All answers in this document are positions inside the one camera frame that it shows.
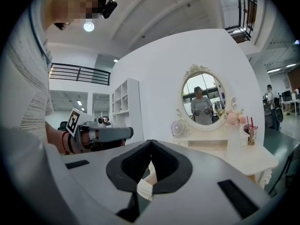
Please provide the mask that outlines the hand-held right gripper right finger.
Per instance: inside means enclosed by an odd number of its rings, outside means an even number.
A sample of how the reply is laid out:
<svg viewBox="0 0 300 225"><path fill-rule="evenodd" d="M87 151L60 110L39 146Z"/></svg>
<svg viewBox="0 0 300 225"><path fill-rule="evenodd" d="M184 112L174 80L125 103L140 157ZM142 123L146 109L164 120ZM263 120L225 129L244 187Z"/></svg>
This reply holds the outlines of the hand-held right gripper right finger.
<svg viewBox="0 0 300 225"><path fill-rule="evenodd" d="M153 194L174 193L188 182L193 165L182 153L183 149L184 147L173 143L151 141L151 162L157 178Z"/></svg>

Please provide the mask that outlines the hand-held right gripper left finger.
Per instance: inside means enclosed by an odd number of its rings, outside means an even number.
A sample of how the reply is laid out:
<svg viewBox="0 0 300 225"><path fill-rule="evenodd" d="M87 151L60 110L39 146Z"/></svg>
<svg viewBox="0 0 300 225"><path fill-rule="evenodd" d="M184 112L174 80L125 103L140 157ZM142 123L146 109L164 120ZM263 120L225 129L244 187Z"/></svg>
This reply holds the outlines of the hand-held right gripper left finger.
<svg viewBox="0 0 300 225"><path fill-rule="evenodd" d="M137 185L150 161L151 141L147 140L111 159L106 166L106 174L113 185L118 190L132 194L127 207L116 213L129 222L134 222L140 216Z"/></svg>

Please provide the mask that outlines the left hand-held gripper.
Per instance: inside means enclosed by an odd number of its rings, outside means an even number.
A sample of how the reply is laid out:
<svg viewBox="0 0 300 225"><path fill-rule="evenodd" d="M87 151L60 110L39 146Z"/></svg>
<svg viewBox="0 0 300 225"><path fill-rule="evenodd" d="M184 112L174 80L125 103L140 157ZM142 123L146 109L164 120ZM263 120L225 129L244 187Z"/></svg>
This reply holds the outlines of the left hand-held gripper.
<svg viewBox="0 0 300 225"><path fill-rule="evenodd" d="M131 127L106 127L103 118L95 118L77 109L72 109L66 130L75 141L75 147L80 152L100 151L119 147L120 143L134 135ZM82 141L82 134L96 135L96 138Z"/></svg>

